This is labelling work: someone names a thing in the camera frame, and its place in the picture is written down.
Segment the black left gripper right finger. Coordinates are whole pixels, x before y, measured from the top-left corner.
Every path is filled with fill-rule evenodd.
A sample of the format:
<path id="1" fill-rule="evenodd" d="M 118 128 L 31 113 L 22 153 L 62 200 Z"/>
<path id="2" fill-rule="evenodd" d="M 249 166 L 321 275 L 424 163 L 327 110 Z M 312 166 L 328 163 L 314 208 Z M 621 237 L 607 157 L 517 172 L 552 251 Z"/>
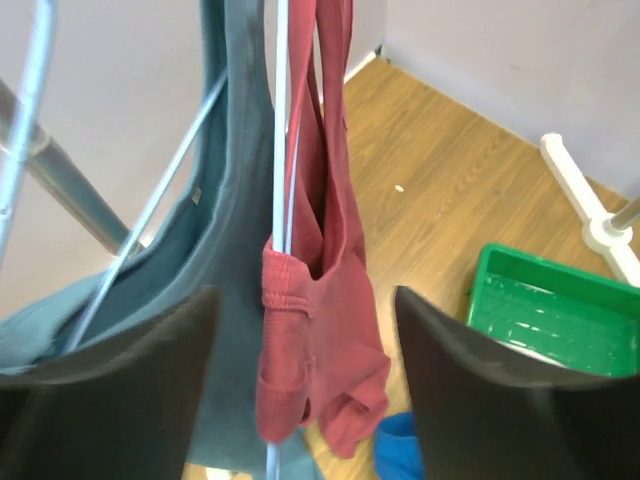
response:
<path id="1" fill-rule="evenodd" d="M 526 356 L 405 286 L 394 311 L 428 478 L 638 478 L 638 376 Z"/>

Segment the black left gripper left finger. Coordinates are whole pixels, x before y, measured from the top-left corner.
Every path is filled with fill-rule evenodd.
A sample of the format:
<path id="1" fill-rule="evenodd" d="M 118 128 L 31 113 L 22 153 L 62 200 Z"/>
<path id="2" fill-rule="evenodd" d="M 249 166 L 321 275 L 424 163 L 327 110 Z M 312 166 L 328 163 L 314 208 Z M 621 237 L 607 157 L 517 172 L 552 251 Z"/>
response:
<path id="1" fill-rule="evenodd" d="M 206 287 L 142 324 L 1 378 L 4 479 L 179 479 L 215 338 Z"/>

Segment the bright blue ribbed tank top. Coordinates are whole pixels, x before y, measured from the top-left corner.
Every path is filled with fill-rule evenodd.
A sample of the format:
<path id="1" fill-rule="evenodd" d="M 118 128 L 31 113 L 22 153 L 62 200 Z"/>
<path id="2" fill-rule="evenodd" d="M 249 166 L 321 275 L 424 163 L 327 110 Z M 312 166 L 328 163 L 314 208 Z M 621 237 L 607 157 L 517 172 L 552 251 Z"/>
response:
<path id="1" fill-rule="evenodd" d="M 384 418 L 375 430 L 374 469 L 382 480 L 425 480 L 414 416 L 403 412 Z"/>

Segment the maroon tank top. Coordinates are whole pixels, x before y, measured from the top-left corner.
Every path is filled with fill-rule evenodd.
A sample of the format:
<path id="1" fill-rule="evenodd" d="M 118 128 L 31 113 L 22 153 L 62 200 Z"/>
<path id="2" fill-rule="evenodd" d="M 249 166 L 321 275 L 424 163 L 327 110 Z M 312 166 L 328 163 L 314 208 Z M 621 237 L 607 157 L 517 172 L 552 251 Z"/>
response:
<path id="1" fill-rule="evenodd" d="M 289 5 L 292 250 L 263 250 L 256 392 L 265 440 L 279 443 L 316 423 L 343 458 L 383 418 L 390 369 L 349 173 L 343 81 L 352 16 L 349 1 Z"/>

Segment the light blue wire hanger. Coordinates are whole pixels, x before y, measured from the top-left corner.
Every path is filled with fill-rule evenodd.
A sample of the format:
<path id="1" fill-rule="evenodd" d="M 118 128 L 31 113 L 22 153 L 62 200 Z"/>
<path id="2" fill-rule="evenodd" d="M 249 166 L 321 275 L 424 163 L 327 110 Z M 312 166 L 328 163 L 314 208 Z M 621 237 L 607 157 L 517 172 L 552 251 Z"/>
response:
<path id="1" fill-rule="evenodd" d="M 276 1 L 272 249 L 282 253 L 286 220 L 286 128 L 289 2 Z"/>

